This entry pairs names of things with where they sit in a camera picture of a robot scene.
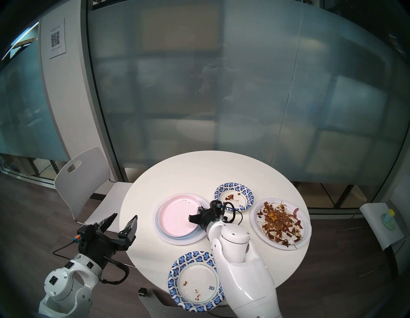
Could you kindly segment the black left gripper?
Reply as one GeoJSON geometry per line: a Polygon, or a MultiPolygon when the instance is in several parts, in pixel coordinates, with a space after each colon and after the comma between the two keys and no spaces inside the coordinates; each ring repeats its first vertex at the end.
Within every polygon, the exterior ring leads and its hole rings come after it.
{"type": "Polygon", "coordinates": [[[118,239],[112,239],[104,233],[117,217],[117,213],[96,222],[93,225],[84,225],[77,230],[80,236],[78,251],[95,262],[101,269],[104,269],[108,263],[117,268],[121,268],[121,263],[112,259],[117,251],[127,251],[136,238],[137,220],[135,215],[119,232],[118,239]]]}

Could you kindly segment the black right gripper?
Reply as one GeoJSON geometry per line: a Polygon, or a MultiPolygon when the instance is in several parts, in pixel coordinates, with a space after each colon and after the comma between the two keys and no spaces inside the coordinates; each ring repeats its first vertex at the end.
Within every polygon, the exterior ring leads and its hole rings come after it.
{"type": "Polygon", "coordinates": [[[217,221],[223,221],[224,223],[230,223],[228,217],[225,216],[228,202],[222,203],[219,200],[213,200],[210,203],[208,209],[203,206],[198,207],[198,214],[189,215],[188,220],[190,223],[199,225],[205,232],[208,232],[208,227],[213,225],[217,221]]]}

